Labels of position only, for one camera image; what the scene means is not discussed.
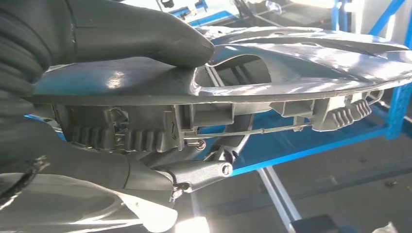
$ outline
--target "metal bar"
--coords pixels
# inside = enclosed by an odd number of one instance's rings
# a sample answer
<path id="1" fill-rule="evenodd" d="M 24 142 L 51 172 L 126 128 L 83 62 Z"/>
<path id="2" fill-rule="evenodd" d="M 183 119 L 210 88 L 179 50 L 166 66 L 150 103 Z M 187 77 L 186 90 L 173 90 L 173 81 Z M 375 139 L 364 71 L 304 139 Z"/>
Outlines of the metal bar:
<path id="1" fill-rule="evenodd" d="M 412 10 L 409 15 L 408 30 L 406 31 L 406 36 L 405 36 L 405 45 L 408 48 L 412 48 Z"/>
<path id="2" fill-rule="evenodd" d="M 267 18 L 263 18 L 262 16 L 259 16 L 259 15 L 257 15 L 257 14 L 253 14 L 256 18 L 258 18 L 258 19 L 261 19 L 261 20 L 263 20 L 263 21 L 265 21 L 265 22 L 268 22 L 268 23 L 270 23 L 270 24 L 272 24 L 272 25 L 274 25 L 274 26 L 277 26 L 277 27 L 283 27 L 282 25 L 280 25 L 280 24 L 278 24 L 278 23 L 275 23 L 275 22 L 273 22 L 273 21 L 271 21 L 271 20 L 269 20 L 269 19 L 267 19 Z"/>
<path id="3" fill-rule="evenodd" d="M 286 7 L 288 7 L 288 6 L 293 6 L 293 5 L 295 5 L 294 2 L 289 3 L 289 4 L 286 4 L 286 5 L 282 6 L 282 9 L 284 10 Z M 261 16 L 261 15 L 264 15 L 264 14 L 269 13 L 269 12 L 271 12 L 271 11 L 272 11 L 272 10 L 263 11 L 263 12 L 260 12 L 260 13 L 255 14 L 255 16 L 256 16 L 256 15 L 257 15 L 257 16 Z M 235 22 L 235 21 L 230 21 L 230 22 L 224 23 L 224 24 L 222 24 L 221 26 L 225 26 L 225 25 L 231 24 L 231 23 L 233 23 L 233 22 Z"/>
<path id="4" fill-rule="evenodd" d="M 412 94 L 412 84 L 398 86 L 394 88 L 392 94 L 391 108 L 389 108 L 389 117 L 387 123 L 389 125 L 386 134 L 387 139 L 396 139 L 402 131 L 403 119 L 408 110 L 409 100 Z"/>
<path id="5" fill-rule="evenodd" d="M 378 95 L 377 95 L 376 97 L 375 97 L 375 96 L 372 96 L 372 95 L 368 95 L 368 96 L 372 99 L 371 102 L 368 102 L 368 105 L 372 105 L 372 104 L 378 102 L 378 101 L 383 97 L 383 94 L 384 94 L 384 93 L 385 93 L 384 90 L 380 90 L 379 93 L 378 93 Z"/>
<path id="6" fill-rule="evenodd" d="M 347 32 L 348 30 L 347 30 L 347 14 L 348 14 L 348 12 L 346 12 L 346 10 L 345 10 L 345 6 L 346 6 L 346 4 L 347 4 L 347 0 L 342 0 L 342 6 L 341 6 L 341 11 L 342 11 L 342 13 L 343 13 L 343 15 L 342 15 L 342 31 L 344 31 L 344 32 Z"/>
<path id="7" fill-rule="evenodd" d="M 332 30 L 339 31 L 339 0 L 334 0 L 335 4 L 332 7 Z"/>
<path id="8" fill-rule="evenodd" d="M 388 105 L 385 101 L 380 100 L 380 99 L 378 99 L 377 97 L 374 97 L 374 96 L 369 96 L 369 97 L 371 97 L 372 99 L 377 100 L 377 102 L 378 102 L 382 107 L 385 107 L 385 108 L 387 108 L 388 110 L 391 108 L 391 106 Z M 412 123 L 412 118 L 410 118 L 409 116 L 404 116 L 403 119 L 406 120 L 406 121 L 409 122 L 409 123 Z"/>
<path id="9" fill-rule="evenodd" d="M 264 134 L 264 133 L 273 133 L 285 130 L 293 130 L 296 128 L 303 128 L 311 126 L 310 123 L 302 125 L 289 125 L 283 127 L 276 127 L 270 129 L 258 129 L 258 130 L 248 130 L 241 132 L 223 132 L 223 133 L 207 133 L 207 134 L 197 134 L 197 135 L 188 135 L 184 136 L 184 139 L 201 139 L 201 138 L 214 138 L 214 137 L 228 137 L 228 136 L 239 136 L 239 135 L 252 135 L 252 134 Z"/>
<path id="10" fill-rule="evenodd" d="M 264 162 L 260 162 L 257 164 L 249 165 L 249 166 L 244 166 L 241 168 L 237 168 L 233 170 L 232 176 L 240 175 L 246 172 L 254 171 L 260 168 L 264 168 L 267 166 L 273 166 L 276 164 L 281 164 L 285 163 L 288 161 L 292 161 L 295 159 L 303 158 L 312 154 L 320 153 L 326 150 L 331 150 L 334 148 L 338 147 L 343 147 L 349 144 L 353 144 L 356 142 L 364 141 L 367 139 L 379 137 L 382 135 L 385 135 L 387 133 L 388 129 L 387 126 L 384 125 L 378 125 L 376 127 L 372 127 L 371 129 L 367 130 L 366 132 L 363 132 L 362 134 L 359 135 L 354 135 L 352 137 L 348 137 L 343 140 L 335 141 L 335 142 L 330 142 L 326 143 L 317 147 L 313 147 L 307 150 L 301 150 L 301 151 L 296 151 L 294 153 L 289 153 L 284 156 L 280 156 L 274 159 L 266 160 Z"/>
<path id="11" fill-rule="evenodd" d="M 263 184 L 265 185 L 266 189 L 268 190 L 269 196 L 272 199 L 273 204 L 275 205 L 277 212 L 279 213 L 280 218 L 282 219 L 283 225 L 285 225 L 285 228 L 288 230 L 289 229 L 289 224 L 291 223 L 291 220 L 289 219 L 288 213 L 286 213 L 285 208 L 283 208 L 282 202 L 279 199 L 279 196 L 277 195 L 275 189 L 273 188 L 272 184 L 270 183 L 270 180 L 268 176 L 265 173 L 265 170 L 263 169 L 258 169 L 257 172 L 260 175 L 260 178 L 263 181 Z"/>
<path id="12" fill-rule="evenodd" d="M 285 187 L 283 186 L 282 182 L 280 181 L 279 177 L 277 176 L 275 170 L 273 169 L 272 166 L 268 166 L 265 168 L 272 179 L 273 183 L 275 184 L 275 187 L 277 188 L 281 198 L 285 202 L 285 205 L 287 206 L 287 209 L 289 210 L 292 220 L 300 220 L 302 217 L 300 216 L 299 212 L 297 211 L 295 205 L 293 204 L 291 198 L 289 197 L 288 192 L 286 191 Z"/>
<path id="13" fill-rule="evenodd" d="M 218 72 L 216 71 L 215 67 L 208 67 L 205 66 L 206 72 L 209 74 L 210 79 L 212 80 L 215 86 L 224 86 L 222 79 L 220 78 Z"/>
<path id="14" fill-rule="evenodd" d="M 383 14 L 379 17 L 373 28 L 370 30 L 370 35 L 379 35 L 380 31 L 382 31 L 383 27 L 388 23 L 389 17 L 395 14 L 400 6 L 403 4 L 405 0 L 392 0 L 389 4 L 388 8 L 383 12 Z"/>

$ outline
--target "bolt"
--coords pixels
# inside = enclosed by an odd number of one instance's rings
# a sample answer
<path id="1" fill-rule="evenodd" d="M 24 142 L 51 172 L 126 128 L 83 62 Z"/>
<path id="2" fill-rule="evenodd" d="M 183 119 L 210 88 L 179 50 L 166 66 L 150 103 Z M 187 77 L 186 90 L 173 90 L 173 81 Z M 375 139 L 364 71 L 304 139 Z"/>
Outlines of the bolt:
<path id="1" fill-rule="evenodd" d="M 183 190 L 178 189 L 178 190 L 173 192 L 172 197 L 173 197 L 173 199 L 176 199 L 176 198 L 180 197 L 182 194 L 183 194 Z"/>
<path id="2" fill-rule="evenodd" d="M 385 186 L 389 188 L 392 188 L 393 186 L 395 186 L 395 184 L 397 184 L 396 180 L 385 181 Z"/>
<path id="3" fill-rule="evenodd" d="M 206 148 L 206 142 L 204 140 L 197 141 L 198 145 L 196 146 L 197 150 L 204 150 Z"/>
<path id="4" fill-rule="evenodd" d="M 233 171 L 232 165 L 225 164 L 225 165 L 222 166 L 223 175 L 228 176 L 228 175 L 232 174 L 232 171 Z"/>

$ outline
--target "metal rod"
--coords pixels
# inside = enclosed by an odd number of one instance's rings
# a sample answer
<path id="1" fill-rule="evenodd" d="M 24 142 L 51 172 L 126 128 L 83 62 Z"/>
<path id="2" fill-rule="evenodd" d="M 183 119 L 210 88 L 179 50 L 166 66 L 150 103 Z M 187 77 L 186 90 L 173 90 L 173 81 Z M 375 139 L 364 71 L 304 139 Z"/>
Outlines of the metal rod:
<path id="1" fill-rule="evenodd" d="M 376 97 L 372 96 L 372 95 L 368 95 L 370 98 L 373 99 L 371 102 L 368 103 L 368 105 L 372 105 L 372 104 L 378 102 L 383 97 L 383 93 L 385 93 L 385 92 L 383 90 L 380 90 Z"/>
<path id="2" fill-rule="evenodd" d="M 286 5 L 281 6 L 281 7 L 282 7 L 282 9 L 285 9 L 286 7 L 292 6 L 292 5 L 295 5 L 295 3 L 292 2 L 292 3 L 286 4 Z M 269 12 L 272 12 L 272 11 L 273 11 L 273 10 L 263 11 L 263 12 L 260 12 L 260 13 L 255 14 L 255 16 L 256 16 L 256 15 L 257 15 L 257 16 L 264 15 L 264 14 L 269 13 Z M 224 23 L 224 24 L 222 24 L 221 26 L 225 26 L 225 25 L 231 24 L 231 23 L 233 23 L 233 22 L 235 22 L 235 21 L 230 21 L 230 22 Z"/>
<path id="3" fill-rule="evenodd" d="M 280 24 L 278 24 L 278 23 L 275 23 L 275 22 L 273 22 L 273 21 L 271 21 L 271 20 L 269 20 L 269 19 L 267 19 L 267 18 L 263 18 L 262 16 L 260 16 L 260 15 L 257 15 L 257 14 L 253 14 L 256 18 L 259 18 L 259 19 L 261 19 L 261 20 L 263 20 L 263 21 L 265 21 L 265 22 L 268 22 L 268 23 L 270 23 L 270 24 L 272 24 L 272 25 L 275 25 L 275 26 L 277 26 L 277 27 L 283 27 L 282 25 L 280 25 Z"/>
<path id="4" fill-rule="evenodd" d="M 339 31 L 339 8 L 338 0 L 334 0 L 334 5 L 332 7 L 332 30 Z"/>
<path id="5" fill-rule="evenodd" d="M 210 78 L 212 79 L 213 84 L 217 86 L 224 86 L 222 79 L 220 78 L 218 72 L 216 71 L 215 67 L 205 66 L 206 72 L 209 74 Z"/>
<path id="6" fill-rule="evenodd" d="M 257 172 L 259 173 L 260 178 L 263 181 L 263 184 L 268 190 L 269 196 L 271 197 L 272 202 L 275 205 L 280 218 L 282 219 L 283 225 L 285 225 L 285 228 L 289 231 L 290 229 L 289 224 L 291 223 L 291 220 L 289 219 L 288 213 L 286 213 L 285 208 L 283 208 L 282 202 L 280 201 L 279 196 L 277 195 L 275 189 L 270 183 L 270 180 L 268 176 L 266 175 L 265 170 L 261 168 L 261 169 L 258 169 Z"/>
<path id="7" fill-rule="evenodd" d="M 341 11 L 343 13 L 343 15 L 342 15 L 342 21 L 343 21 L 342 22 L 342 31 L 344 31 L 344 32 L 348 31 L 348 28 L 347 28 L 347 22 L 348 22 L 347 15 L 348 15 L 348 12 L 346 12 L 346 10 L 345 10 L 345 6 L 346 6 L 347 2 L 348 2 L 348 0 L 342 0 L 342 6 L 341 6 Z"/>
<path id="8" fill-rule="evenodd" d="M 374 97 L 374 96 L 371 96 L 371 95 L 370 95 L 369 97 L 372 98 L 372 99 L 374 99 L 374 100 L 377 100 L 377 102 L 378 102 L 380 105 L 382 105 L 382 107 L 385 107 L 385 108 L 387 108 L 388 110 L 391 108 L 391 106 L 388 105 L 387 103 L 385 103 L 385 101 L 380 100 L 380 99 L 378 99 L 377 97 Z M 408 121 L 409 123 L 412 123 L 412 118 L 410 118 L 409 116 L 404 116 L 403 119 L 406 120 L 406 121 Z"/>
<path id="9" fill-rule="evenodd" d="M 266 167 L 266 170 L 272 179 L 273 183 L 275 184 L 275 187 L 277 188 L 281 198 L 285 202 L 285 205 L 287 209 L 289 210 L 289 213 L 291 214 L 291 217 L 293 221 L 300 220 L 302 217 L 300 216 L 299 212 L 297 211 L 295 205 L 293 204 L 291 198 L 289 197 L 288 192 L 286 191 L 285 187 L 283 186 L 282 182 L 280 181 L 279 177 L 277 176 L 275 170 L 273 169 L 272 166 Z"/>
<path id="10" fill-rule="evenodd" d="M 228 136 L 239 136 L 239 135 L 252 135 L 252 134 L 264 134 L 264 133 L 273 133 L 285 130 L 293 130 L 296 128 L 303 128 L 311 126 L 312 124 L 306 123 L 301 125 L 289 125 L 277 128 L 270 129 L 258 129 L 258 130 L 249 130 L 241 132 L 224 132 L 224 133 L 207 133 L 207 134 L 198 134 L 198 135 L 188 135 L 184 136 L 184 139 L 200 139 L 200 138 L 214 138 L 214 137 L 228 137 Z"/>
<path id="11" fill-rule="evenodd" d="M 395 14 L 400 6 L 403 4 L 405 0 L 392 0 L 389 4 L 388 8 L 383 12 L 383 14 L 379 17 L 375 25 L 370 30 L 370 35 L 379 35 L 380 31 L 382 31 L 383 27 L 388 23 L 389 17 Z"/>

